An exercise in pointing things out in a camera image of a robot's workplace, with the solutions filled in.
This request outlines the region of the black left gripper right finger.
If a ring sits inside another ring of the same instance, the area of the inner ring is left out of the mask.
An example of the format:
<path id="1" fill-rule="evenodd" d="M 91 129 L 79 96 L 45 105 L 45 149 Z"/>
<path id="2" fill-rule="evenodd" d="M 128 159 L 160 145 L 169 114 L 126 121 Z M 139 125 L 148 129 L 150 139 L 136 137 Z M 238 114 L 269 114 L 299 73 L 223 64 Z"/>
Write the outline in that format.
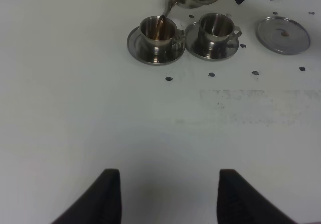
<path id="1" fill-rule="evenodd" d="M 219 172 L 216 216 L 218 223 L 295 223 L 234 169 Z"/>

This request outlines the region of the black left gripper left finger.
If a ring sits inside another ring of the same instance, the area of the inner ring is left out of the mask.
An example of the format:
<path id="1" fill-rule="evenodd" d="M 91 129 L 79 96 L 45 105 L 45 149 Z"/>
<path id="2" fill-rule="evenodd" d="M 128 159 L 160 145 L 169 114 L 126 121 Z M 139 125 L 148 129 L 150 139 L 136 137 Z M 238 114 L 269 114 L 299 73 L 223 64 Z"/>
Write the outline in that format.
<path id="1" fill-rule="evenodd" d="M 105 169 L 54 223 L 121 223 L 121 181 L 118 169 Z"/>

